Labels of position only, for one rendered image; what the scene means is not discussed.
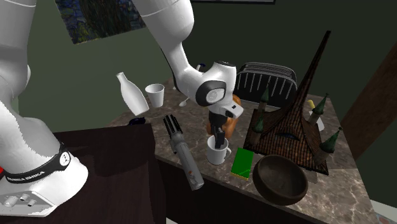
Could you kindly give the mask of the orange brown round thing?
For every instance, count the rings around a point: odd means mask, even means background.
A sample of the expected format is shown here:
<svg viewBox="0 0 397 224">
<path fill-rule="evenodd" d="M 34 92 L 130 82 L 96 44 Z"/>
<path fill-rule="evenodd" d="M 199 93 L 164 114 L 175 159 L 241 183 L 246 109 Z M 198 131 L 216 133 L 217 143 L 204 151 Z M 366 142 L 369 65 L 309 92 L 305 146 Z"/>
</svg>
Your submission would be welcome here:
<svg viewBox="0 0 397 224">
<path fill-rule="evenodd" d="M 238 96 L 233 95 L 233 101 L 234 101 L 235 103 L 237 103 L 238 105 L 241 105 L 241 101 L 240 101 L 240 98 L 239 98 Z M 232 136 L 232 134 L 233 134 L 233 132 L 234 132 L 234 130 L 235 130 L 235 126 L 236 126 L 236 124 L 237 124 L 237 121 L 238 121 L 237 118 L 236 118 L 236 119 L 227 118 L 226 123 L 224 123 L 224 124 L 222 125 L 222 129 L 225 131 L 225 138 L 226 138 L 226 139 L 229 139 L 229 138 Z M 208 122 L 207 125 L 206 125 L 206 131 L 207 131 L 207 133 L 208 133 L 209 135 L 212 135 L 212 132 L 211 132 L 211 123 L 210 123 L 210 122 Z"/>
</svg>

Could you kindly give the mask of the white mug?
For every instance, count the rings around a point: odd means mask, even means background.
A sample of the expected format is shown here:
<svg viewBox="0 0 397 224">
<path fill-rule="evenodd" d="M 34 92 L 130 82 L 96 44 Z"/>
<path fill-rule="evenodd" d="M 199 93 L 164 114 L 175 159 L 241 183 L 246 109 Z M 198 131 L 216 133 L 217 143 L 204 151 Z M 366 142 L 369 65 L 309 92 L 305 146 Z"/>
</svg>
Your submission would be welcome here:
<svg viewBox="0 0 397 224">
<path fill-rule="evenodd" d="M 220 148 L 215 148 L 215 137 L 211 136 L 207 140 L 207 160 L 213 165 L 222 164 L 231 154 L 228 140 L 225 139 Z"/>
</svg>

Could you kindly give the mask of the grey and black sabre hilt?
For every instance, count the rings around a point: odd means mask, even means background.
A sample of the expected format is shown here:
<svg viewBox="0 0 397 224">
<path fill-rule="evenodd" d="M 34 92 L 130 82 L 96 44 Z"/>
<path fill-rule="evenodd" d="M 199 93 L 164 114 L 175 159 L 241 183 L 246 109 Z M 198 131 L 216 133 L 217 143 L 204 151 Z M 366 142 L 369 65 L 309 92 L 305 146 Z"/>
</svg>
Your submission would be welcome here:
<svg viewBox="0 0 397 224">
<path fill-rule="evenodd" d="M 163 121 L 170 137 L 169 144 L 172 152 L 179 157 L 190 188 L 192 191 L 198 190 L 204 185 L 204 179 L 190 153 L 190 149 L 184 139 L 183 131 L 176 117 L 173 115 L 166 115 Z"/>
</svg>

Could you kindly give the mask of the green book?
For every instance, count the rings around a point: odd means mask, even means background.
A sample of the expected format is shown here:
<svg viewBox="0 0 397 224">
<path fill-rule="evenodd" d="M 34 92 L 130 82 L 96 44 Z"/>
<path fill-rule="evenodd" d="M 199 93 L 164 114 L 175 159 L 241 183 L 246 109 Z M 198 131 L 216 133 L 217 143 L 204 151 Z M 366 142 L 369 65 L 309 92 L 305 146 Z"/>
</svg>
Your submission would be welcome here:
<svg viewBox="0 0 397 224">
<path fill-rule="evenodd" d="M 230 174 L 235 177 L 248 180 L 251 173 L 253 155 L 253 151 L 238 148 Z"/>
</svg>

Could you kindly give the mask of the black toaster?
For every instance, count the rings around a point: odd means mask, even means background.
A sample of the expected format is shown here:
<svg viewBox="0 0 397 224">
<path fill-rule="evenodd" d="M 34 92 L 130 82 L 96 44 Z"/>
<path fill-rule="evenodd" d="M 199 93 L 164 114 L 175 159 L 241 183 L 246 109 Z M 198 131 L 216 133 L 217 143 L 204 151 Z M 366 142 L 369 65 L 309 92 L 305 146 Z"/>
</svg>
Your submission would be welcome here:
<svg viewBox="0 0 397 224">
<path fill-rule="evenodd" d="M 240 99 L 259 103 L 266 89 L 270 106 L 289 104 L 298 89 L 294 70 L 264 62 L 247 62 L 238 70 L 233 93 Z"/>
</svg>

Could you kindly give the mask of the brown spired roof model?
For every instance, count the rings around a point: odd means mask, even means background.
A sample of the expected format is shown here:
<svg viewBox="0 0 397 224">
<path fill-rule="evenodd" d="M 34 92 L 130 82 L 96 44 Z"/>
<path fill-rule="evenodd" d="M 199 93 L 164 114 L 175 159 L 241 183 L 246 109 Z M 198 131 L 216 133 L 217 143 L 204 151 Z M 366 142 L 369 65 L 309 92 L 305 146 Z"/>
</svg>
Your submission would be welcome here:
<svg viewBox="0 0 397 224">
<path fill-rule="evenodd" d="M 329 175 L 326 161 L 315 164 L 314 156 L 322 143 L 318 125 L 311 124 L 303 116 L 303 106 L 321 56 L 331 32 L 326 31 L 310 66 L 298 87 L 293 102 L 275 110 L 258 113 L 253 110 L 243 148 L 261 155 L 280 155 L 309 171 Z M 263 117 L 263 132 L 258 143 L 249 143 L 253 127 Z"/>
</svg>

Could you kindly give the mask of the white bottle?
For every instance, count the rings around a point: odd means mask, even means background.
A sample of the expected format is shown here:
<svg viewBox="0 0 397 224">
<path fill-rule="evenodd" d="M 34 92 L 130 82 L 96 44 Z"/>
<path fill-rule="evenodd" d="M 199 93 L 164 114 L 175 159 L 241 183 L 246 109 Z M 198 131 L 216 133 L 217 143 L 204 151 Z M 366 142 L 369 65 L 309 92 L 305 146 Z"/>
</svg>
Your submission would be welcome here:
<svg viewBox="0 0 397 224">
<path fill-rule="evenodd" d="M 148 103 L 141 90 L 127 79 L 123 72 L 116 75 L 120 82 L 120 91 L 129 110 L 137 116 L 149 110 Z"/>
</svg>

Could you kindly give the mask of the dark brown bowl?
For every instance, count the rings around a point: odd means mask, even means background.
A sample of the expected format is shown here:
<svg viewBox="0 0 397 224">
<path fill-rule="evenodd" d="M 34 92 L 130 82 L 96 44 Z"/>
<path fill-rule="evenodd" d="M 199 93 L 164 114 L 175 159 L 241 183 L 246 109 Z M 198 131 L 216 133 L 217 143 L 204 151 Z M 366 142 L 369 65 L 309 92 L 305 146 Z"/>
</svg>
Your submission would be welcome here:
<svg viewBox="0 0 397 224">
<path fill-rule="evenodd" d="M 264 199 L 279 206 L 301 201 L 309 187 L 301 168 L 280 155 L 264 156 L 255 164 L 253 183 Z"/>
</svg>

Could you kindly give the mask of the white and yellow small container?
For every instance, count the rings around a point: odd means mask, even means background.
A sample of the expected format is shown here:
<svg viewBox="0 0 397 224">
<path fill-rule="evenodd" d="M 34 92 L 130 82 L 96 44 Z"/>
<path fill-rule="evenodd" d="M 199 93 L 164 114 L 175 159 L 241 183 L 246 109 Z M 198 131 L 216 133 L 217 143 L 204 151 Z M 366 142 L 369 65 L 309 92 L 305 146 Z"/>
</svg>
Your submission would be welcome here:
<svg viewBox="0 0 397 224">
<path fill-rule="evenodd" d="M 314 109 L 314 108 L 316 107 L 315 104 L 314 104 L 314 102 L 313 102 L 311 99 L 309 99 L 309 100 L 307 101 L 307 103 L 309 104 L 309 106 L 310 106 L 311 109 Z M 324 130 L 324 123 L 323 123 L 323 121 L 322 121 L 321 118 L 318 118 L 318 120 L 317 120 L 317 126 L 318 126 L 318 129 L 319 129 L 320 132 Z"/>
</svg>

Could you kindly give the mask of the dark robot stand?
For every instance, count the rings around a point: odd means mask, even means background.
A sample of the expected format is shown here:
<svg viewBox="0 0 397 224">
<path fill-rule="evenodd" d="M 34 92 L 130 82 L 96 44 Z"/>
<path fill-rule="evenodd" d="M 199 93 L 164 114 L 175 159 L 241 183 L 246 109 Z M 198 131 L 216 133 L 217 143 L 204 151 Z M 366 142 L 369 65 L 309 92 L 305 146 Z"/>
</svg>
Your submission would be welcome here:
<svg viewBox="0 0 397 224">
<path fill-rule="evenodd" d="M 150 124 L 55 133 L 88 169 L 84 187 L 44 218 L 0 224 L 166 224 L 166 198 Z"/>
</svg>

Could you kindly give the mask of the white handleless cup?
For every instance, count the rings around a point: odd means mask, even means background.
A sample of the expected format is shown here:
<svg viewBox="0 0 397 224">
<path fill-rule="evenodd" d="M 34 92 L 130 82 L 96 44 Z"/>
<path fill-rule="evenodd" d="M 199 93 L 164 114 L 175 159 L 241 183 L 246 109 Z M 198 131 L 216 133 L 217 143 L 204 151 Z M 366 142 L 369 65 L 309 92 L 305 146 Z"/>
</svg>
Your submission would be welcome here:
<svg viewBox="0 0 397 224">
<path fill-rule="evenodd" d="M 164 90 L 165 87 L 159 83 L 150 84 L 145 88 L 145 91 L 150 99 L 151 105 L 154 108 L 159 108 L 163 106 Z"/>
</svg>

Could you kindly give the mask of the dark blue wall picture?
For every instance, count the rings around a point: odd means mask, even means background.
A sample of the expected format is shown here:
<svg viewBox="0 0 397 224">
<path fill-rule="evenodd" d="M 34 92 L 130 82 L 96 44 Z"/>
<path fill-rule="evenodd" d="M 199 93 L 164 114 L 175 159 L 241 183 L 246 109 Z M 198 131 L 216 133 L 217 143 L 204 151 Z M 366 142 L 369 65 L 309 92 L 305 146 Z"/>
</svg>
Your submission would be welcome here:
<svg viewBox="0 0 397 224">
<path fill-rule="evenodd" d="M 54 0 L 73 44 L 146 27 L 132 0 Z"/>
</svg>

